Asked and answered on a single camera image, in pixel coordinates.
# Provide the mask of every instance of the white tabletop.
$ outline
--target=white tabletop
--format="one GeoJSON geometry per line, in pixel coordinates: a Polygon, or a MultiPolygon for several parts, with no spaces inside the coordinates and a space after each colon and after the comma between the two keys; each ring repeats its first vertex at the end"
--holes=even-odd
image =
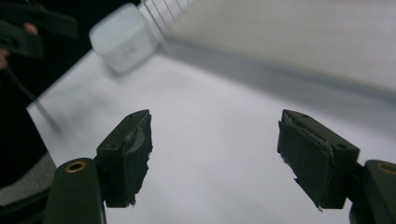
{"type": "Polygon", "coordinates": [[[150,110],[154,149],[143,188],[132,209],[107,209],[107,223],[349,223],[350,203],[320,213],[277,154],[284,108],[355,144],[360,163],[396,162],[392,97],[221,52],[169,49],[124,75],[91,51],[40,97],[55,125],[28,108],[57,166],[93,158],[126,115],[150,110]]]}

